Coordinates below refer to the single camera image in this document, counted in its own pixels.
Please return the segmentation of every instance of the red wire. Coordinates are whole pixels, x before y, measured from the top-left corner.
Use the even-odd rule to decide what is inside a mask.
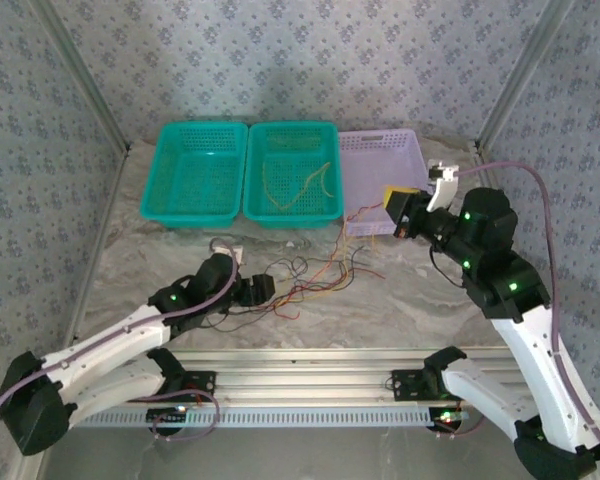
[[[378,208],[382,206],[382,203],[378,203],[376,205],[372,205],[370,207],[361,207],[358,212],[354,215],[349,215],[347,217],[347,221],[353,220],[354,218],[356,218],[358,215],[360,215],[364,210],[372,210],[374,208]],[[282,314],[278,312],[279,308],[282,308],[283,306],[285,306],[287,303],[289,303],[289,301],[291,300],[291,298],[293,298],[294,295],[297,295],[299,293],[305,292],[305,291],[311,291],[311,292],[323,292],[326,290],[331,290],[333,287],[337,286],[339,283],[341,283],[343,281],[343,279],[345,278],[345,274],[341,274],[340,277],[331,282],[330,284],[326,285],[326,286],[322,286],[322,287],[318,287],[315,284],[313,284],[313,281],[316,279],[316,277],[318,275],[320,275],[322,272],[326,271],[332,264],[333,264],[333,259],[338,251],[338,243],[340,242],[340,237],[342,237],[342,234],[344,233],[344,224],[342,225],[342,227],[340,228],[340,232],[338,233],[338,236],[336,237],[336,241],[335,241],[335,247],[333,249],[333,252],[331,253],[331,255],[329,256],[329,261],[320,269],[318,270],[318,272],[316,272],[311,279],[306,282],[305,285],[301,285],[301,286],[294,286],[289,293],[285,296],[286,298],[282,299],[282,300],[278,300],[276,302],[272,302],[268,305],[266,305],[265,307],[262,307],[260,309],[260,311],[266,311],[269,308],[272,309],[273,313],[280,317],[280,318],[286,318],[289,320],[297,320],[300,316],[300,313],[296,313],[295,316],[290,317],[288,315]],[[373,270],[369,270],[366,268],[360,268],[360,267],[354,267],[354,270],[360,270],[363,272],[367,272],[367,273],[371,273],[375,276],[377,276],[378,278],[381,279],[385,279],[385,277],[381,274],[379,274],[378,272],[374,272]]]
[[[184,388],[198,390],[198,387],[196,387],[193,383],[187,383]],[[199,393],[196,393],[196,403],[198,404],[198,406],[202,403],[202,399],[200,398]]]

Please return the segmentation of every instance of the gray marble surface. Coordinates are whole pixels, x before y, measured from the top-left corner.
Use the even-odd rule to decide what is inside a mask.
[[[470,155],[462,147],[422,138],[420,142],[426,159],[458,163],[461,168],[471,165]],[[178,277],[195,273],[208,257],[209,240],[214,236],[244,247],[240,271],[245,276],[261,273],[266,265],[281,257],[327,258],[333,250],[340,229],[336,224],[320,230],[268,230],[239,217],[231,229],[213,231],[167,230],[144,220],[139,205],[153,152],[152,145],[136,142],[127,159],[86,314],[78,325],[80,338],[120,320]],[[461,193],[477,186],[478,178],[462,182]],[[491,324],[464,291],[433,269],[424,243],[391,236],[377,237],[374,250],[369,237],[348,243],[350,251],[365,246],[356,260],[386,279],[360,272],[346,290],[284,307],[282,311],[289,315],[300,313],[297,320],[270,314],[234,333],[212,329],[188,332],[170,346],[218,349],[502,345]],[[319,268],[318,264],[311,266],[314,270]],[[459,278],[459,268],[446,258],[439,257],[439,266]],[[287,276],[282,268],[270,273],[280,281]],[[279,285],[280,290],[289,287]],[[220,318],[214,315],[210,320]],[[253,318],[251,314],[230,317],[222,327],[233,328]]]

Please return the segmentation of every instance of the plastic basket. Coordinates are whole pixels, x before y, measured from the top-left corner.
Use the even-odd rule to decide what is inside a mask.
[[[343,211],[334,124],[275,122],[251,127],[244,188],[247,218],[268,228],[320,228]]]
[[[339,137],[344,217],[382,203],[389,185],[427,189],[427,168],[413,130],[341,132]],[[382,207],[347,221],[347,235],[355,237],[392,234],[395,228]]]
[[[240,211],[247,126],[231,122],[165,125],[140,213],[167,227],[226,228]]]

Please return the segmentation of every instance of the patterned wallpaper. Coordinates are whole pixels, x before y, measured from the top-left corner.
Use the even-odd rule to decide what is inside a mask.
[[[475,138],[546,0],[53,3],[127,140],[151,140],[225,117]]]
[[[0,0],[0,382],[57,348],[119,155],[24,0]],[[13,443],[0,425],[0,479]]]
[[[600,0],[575,3],[490,158],[527,162],[547,182],[563,338],[600,405]],[[518,246],[546,273],[539,191],[524,172],[500,180],[520,215]]]

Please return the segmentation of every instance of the purple basket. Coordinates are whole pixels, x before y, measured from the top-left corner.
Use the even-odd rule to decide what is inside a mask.
[[[341,132],[338,137],[344,218],[382,203],[388,185],[427,189],[427,168],[413,130]],[[381,207],[347,222],[347,235],[353,237],[387,235],[394,230],[395,224]]]

